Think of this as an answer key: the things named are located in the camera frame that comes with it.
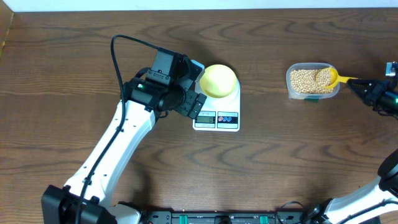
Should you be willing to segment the yellow plastic measuring scoop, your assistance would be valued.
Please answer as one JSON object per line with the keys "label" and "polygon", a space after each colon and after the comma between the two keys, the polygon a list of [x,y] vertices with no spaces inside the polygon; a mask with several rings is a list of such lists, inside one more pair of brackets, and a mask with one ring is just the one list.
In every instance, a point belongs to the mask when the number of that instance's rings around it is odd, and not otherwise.
{"label": "yellow plastic measuring scoop", "polygon": [[340,76],[337,70],[333,67],[321,69],[316,77],[315,82],[318,86],[324,89],[333,89],[339,83],[347,83],[348,80],[355,80],[354,77],[343,77]]}

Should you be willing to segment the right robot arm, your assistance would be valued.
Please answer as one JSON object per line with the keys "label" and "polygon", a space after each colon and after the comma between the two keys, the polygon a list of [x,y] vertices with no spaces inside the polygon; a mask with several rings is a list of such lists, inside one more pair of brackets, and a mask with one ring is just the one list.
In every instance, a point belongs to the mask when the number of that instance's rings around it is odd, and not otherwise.
{"label": "right robot arm", "polygon": [[[381,116],[397,118],[397,79],[350,79],[348,88]],[[377,177],[357,191],[329,198],[302,218],[305,223],[361,223],[397,210],[397,151],[379,166]]]}

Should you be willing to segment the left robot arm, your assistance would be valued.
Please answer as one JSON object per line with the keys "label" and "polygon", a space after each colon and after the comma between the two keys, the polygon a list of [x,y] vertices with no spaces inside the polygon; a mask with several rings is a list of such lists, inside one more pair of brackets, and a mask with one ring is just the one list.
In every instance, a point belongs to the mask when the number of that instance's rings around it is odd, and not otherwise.
{"label": "left robot arm", "polygon": [[62,188],[49,185],[41,198],[45,223],[139,223],[128,203],[111,205],[118,180],[157,120],[176,111],[196,119],[206,97],[191,87],[205,72],[201,63],[159,48],[151,67],[121,87],[112,122],[79,170]]}

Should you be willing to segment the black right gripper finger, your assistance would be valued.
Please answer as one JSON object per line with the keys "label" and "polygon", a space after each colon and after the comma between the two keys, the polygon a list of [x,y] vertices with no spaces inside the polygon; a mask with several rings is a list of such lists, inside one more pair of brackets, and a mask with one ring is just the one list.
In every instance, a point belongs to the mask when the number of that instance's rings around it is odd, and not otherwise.
{"label": "black right gripper finger", "polygon": [[346,84],[349,86],[371,86],[378,83],[378,80],[349,79]]}
{"label": "black right gripper finger", "polygon": [[372,83],[349,83],[350,90],[362,101],[374,101],[373,89],[375,84]]}

